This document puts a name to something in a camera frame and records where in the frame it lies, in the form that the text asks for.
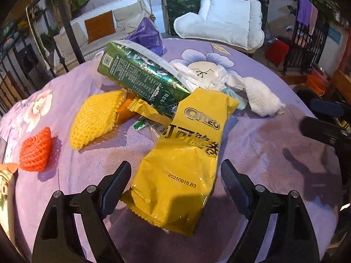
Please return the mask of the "yellow Oreo snack bag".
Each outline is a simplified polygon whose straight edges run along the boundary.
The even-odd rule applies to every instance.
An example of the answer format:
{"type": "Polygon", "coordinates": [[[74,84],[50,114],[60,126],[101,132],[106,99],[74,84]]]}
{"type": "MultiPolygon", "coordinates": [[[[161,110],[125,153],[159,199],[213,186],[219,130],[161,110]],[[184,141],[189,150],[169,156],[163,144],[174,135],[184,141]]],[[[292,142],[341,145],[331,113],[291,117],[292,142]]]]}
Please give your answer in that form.
{"type": "Polygon", "coordinates": [[[154,226],[191,236],[214,186],[222,133],[239,102],[196,89],[182,100],[121,200],[154,226]]]}

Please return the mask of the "light green tissue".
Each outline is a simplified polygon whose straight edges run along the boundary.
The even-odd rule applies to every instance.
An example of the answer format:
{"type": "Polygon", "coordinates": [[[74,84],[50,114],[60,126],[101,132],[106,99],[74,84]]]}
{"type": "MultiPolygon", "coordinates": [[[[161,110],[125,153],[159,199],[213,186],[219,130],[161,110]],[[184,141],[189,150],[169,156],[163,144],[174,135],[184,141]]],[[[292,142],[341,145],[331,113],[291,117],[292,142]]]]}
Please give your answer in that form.
{"type": "Polygon", "coordinates": [[[226,87],[222,89],[221,92],[238,101],[238,106],[237,106],[238,110],[244,110],[246,108],[247,100],[239,96],[237,93],[235,93],[230,87],[226,87]]]}

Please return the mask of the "orange plastic bucket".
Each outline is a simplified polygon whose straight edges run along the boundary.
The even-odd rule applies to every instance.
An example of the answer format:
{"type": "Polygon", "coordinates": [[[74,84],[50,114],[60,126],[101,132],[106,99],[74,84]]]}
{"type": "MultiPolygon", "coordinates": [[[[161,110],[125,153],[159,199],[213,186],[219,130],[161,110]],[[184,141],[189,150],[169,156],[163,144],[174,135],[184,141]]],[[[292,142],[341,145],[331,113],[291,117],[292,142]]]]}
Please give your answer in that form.
{"type": "Polygon", "coordinates": [[[308,74],[306,87],[314,91],[317,95],[322,96],[328,88],[330,82],[320,74],[308,74]]]}

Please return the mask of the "purple floral bed sheet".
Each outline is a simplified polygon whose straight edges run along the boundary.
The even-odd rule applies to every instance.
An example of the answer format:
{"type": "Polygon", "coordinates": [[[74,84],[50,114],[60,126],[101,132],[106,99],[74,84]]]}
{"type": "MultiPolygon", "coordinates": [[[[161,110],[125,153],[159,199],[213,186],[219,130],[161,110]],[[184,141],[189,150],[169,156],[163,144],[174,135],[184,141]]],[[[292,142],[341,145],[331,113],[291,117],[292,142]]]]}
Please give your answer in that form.
{"type": "MultiPolygon", "coordinates": [[[[234,112],[226,123],[219,160],[230,160],[238,172],[271,192],[298,191],[311,218],[319,253],[325,254],[342,205],[342,178],[334,149],[299,131],[300,120],[310,115],[310,110],[276,73],[236,50],[220,52],[208,42],[183,39],[165,39],[164,46],[166,60],[186,64],[208,60],[213,54],[215,64],[261,80],[286,105],[284,113],[275,117],[262,118],[249,109],[234,112]]],[[[26,111],[35,101],[44,114],[33,132],[49,127],[54,140],[47,170],[19,170],[14,188],[16,242],[27,258],[32,256],[41,218],[55,191],[80,193],[114,173],[122,161],[130,162],[136,170],[154,147],[153,135],[148,130],[137,132],[129,120],[80,151],[71,148],[70,128],[80,106],[89,96],[113,89],[84,63],[14,105],[2,118],[1,137],[9,142],[14,161],[29,136],[26,111]]],[[[124,203],[106,217],[105,225],[125,262],[225,262],[245,229],[246,219],[238,213],[222,179],[217,178],[191,237],[150,225],[124,203]]]]}

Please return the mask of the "black metal towel rack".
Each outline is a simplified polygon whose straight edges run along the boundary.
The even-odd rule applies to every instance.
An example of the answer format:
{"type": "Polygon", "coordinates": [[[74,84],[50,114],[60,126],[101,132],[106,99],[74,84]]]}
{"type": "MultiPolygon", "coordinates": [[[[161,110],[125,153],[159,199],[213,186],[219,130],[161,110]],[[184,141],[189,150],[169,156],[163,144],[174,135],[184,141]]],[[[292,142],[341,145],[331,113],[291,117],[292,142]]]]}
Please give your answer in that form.
{"type": "Polygon", "coordinates": [[[324,50],[328,31],[329,24],[312,4],[309,26],[305,26],[295,20],[293,33],[288,42],[290,48],[283,63],[283,72],[286,73],[289,68],[298,68],[303,72],[318,64],[324,50]]]}

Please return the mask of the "white crumpled tissue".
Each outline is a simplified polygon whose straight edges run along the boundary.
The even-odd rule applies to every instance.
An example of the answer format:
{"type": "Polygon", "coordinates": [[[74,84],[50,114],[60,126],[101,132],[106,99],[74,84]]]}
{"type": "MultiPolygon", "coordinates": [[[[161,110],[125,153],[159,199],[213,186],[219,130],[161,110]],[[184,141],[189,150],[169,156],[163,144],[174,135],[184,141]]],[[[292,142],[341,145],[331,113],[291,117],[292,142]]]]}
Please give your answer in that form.
{"type": "Polygon", "coordinates": [[[243,79],[251,110],[261,117],[281,115],[286,105],[262,81],[252,77],[243,79]]]}

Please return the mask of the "red stool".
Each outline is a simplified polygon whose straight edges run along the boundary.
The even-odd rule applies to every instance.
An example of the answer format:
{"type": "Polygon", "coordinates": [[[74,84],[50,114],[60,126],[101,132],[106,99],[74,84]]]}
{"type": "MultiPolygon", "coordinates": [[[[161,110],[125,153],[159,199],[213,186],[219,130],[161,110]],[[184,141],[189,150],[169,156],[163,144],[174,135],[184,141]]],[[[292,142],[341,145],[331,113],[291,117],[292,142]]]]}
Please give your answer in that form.
{"type": "Polygon", "coordinates": [[[289,48],[289,45],[282,40],[275,39],[266,50],[265,58],[272,62],[276,67],[279,67],[285,59],[289,48]]]}

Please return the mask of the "orange foam fruit net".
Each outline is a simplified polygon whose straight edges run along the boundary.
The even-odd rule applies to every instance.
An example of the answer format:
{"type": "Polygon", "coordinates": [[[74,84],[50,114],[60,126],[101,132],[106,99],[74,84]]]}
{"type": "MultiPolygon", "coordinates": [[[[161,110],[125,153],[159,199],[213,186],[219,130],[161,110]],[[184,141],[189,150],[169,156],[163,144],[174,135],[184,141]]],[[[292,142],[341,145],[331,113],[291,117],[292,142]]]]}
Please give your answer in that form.
{"type": "Polygon", "coordinates": [[[51,155],[51,148],[51,129],[46,126],[38,134],[25,139],[22,143],[19,167],[27,172],[44,171],[51,155]]]}

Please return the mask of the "purple hanging towel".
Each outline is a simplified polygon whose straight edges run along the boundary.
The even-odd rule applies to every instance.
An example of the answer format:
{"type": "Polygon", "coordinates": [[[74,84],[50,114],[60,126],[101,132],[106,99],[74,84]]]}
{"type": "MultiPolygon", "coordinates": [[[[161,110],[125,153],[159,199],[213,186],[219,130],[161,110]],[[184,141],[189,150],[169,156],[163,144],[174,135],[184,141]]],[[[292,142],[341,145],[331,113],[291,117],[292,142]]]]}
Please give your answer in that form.
{"type": "Polygon", "coordinates": [[[312,3],[310,0],[298,0],[296,21],[309,26],[311,21],[312,3]]]}

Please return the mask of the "yellow foam fruit net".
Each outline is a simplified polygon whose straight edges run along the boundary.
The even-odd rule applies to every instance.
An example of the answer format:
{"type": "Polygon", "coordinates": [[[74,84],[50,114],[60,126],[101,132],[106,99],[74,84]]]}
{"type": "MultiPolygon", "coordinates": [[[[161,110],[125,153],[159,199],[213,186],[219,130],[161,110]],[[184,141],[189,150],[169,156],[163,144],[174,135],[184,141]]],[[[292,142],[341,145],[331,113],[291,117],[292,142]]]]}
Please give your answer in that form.
{"type": "Polygon", "coordinates": [[[125,98],[124,90],[114,90],[87,98],[71,126],[69,135],[71,147],[80,150],[111,131],[118,119],[118,109],[125,98]]]}

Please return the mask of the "orange snack packet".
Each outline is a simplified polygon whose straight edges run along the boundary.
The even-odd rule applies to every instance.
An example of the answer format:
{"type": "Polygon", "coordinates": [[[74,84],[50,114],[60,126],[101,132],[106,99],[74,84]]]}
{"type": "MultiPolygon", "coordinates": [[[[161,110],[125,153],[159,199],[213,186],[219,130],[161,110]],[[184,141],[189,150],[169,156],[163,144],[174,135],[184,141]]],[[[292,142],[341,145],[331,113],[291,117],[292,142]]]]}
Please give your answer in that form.
{"type": "Polygon", "coordinates": [[[135,96],[131,93],[127,93],[125,101],[121,103],[120,107],[117,110],[117,119],[116,125],[120,126],[123,123],[127,122],[130,118],[136,115],[136,112],[132,112],[128,109],[131,102],[135,99],[135,96]]]}

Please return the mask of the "clear green-edged wrapper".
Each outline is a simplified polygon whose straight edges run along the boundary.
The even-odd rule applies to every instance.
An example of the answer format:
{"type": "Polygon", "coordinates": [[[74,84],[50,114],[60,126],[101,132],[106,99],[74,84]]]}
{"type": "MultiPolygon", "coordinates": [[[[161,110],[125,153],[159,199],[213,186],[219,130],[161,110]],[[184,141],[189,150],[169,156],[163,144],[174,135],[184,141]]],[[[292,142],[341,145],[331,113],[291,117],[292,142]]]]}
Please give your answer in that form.
{"type": "Polygon", "coordinates": [[[145,117],[139,118],[132,126],[138,133],[149,137],[153,140],[157,140],[162,133],[165,131],[165,126],[158,122],[151,121],[145,117]]]}

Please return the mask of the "green snack bag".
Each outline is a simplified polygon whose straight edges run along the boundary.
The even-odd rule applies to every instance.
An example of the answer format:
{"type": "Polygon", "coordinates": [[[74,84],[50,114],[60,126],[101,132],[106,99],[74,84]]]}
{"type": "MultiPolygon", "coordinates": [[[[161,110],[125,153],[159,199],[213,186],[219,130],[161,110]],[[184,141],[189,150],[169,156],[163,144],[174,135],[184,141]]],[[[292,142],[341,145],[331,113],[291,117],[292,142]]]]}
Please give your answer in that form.
{"type": "Polygon", "coordinates": [[[177,78],[177,71],[151,50],[129,40],[109,42],[98,72],[172,117],[189,88],[177,78]]]}

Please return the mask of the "purple plastic bag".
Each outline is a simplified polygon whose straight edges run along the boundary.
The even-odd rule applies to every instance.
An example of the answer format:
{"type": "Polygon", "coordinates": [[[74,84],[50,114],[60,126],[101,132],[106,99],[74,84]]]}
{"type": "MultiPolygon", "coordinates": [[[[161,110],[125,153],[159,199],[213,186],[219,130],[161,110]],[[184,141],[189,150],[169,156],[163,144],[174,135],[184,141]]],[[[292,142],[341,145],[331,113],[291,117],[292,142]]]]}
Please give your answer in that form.
{"type": "Polygon", "coordinates": [[[158,56],[162,56],[165,53],[162,36],[148,17],[144,17],[141,20],[137,29],[126,40],[140,44],[158,56]]]}

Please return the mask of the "white wicker swing sofa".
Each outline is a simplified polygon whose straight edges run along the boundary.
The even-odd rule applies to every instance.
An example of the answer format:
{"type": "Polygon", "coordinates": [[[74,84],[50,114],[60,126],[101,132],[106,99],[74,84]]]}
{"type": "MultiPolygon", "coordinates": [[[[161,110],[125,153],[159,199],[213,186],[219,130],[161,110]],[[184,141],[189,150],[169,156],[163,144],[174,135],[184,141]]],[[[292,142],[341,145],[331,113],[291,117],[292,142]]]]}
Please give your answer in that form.
{"type": "MultiPolygon", "coordinates": [[[[125,39],[145,17],[151,16],[147,0],[118,0],[87,12],[74,20],[71,27],[85,61],[115,39],[125,39]]],[[[79,65],[65,29],[54,36],[54,73],[62,75],[79,65]]]]}

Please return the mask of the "brown square cushion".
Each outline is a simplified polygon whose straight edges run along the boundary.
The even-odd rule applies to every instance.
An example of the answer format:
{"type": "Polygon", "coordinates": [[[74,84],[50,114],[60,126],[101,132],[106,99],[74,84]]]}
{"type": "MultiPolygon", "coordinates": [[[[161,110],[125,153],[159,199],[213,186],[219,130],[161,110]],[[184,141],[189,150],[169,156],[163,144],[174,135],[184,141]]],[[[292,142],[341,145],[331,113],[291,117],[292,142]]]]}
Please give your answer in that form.
{"type": "Polygon", "coordinates": [[[105,12],[97,17],[84,21],[88,33],[88,43],[114,34],[115,26],[113,20],[113,12],[105,12]]]}

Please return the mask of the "black iron bed frame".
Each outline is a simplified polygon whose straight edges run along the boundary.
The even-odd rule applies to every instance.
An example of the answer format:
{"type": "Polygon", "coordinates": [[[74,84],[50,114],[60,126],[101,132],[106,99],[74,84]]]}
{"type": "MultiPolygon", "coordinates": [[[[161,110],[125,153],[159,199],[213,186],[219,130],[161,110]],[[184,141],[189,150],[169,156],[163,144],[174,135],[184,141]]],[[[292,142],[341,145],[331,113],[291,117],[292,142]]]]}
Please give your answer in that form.
{"type": "Polygon", "coordinates": [[[85,62],[71,24],[89,0],[1,0],[1,114],[72,62],[85,62]]]}

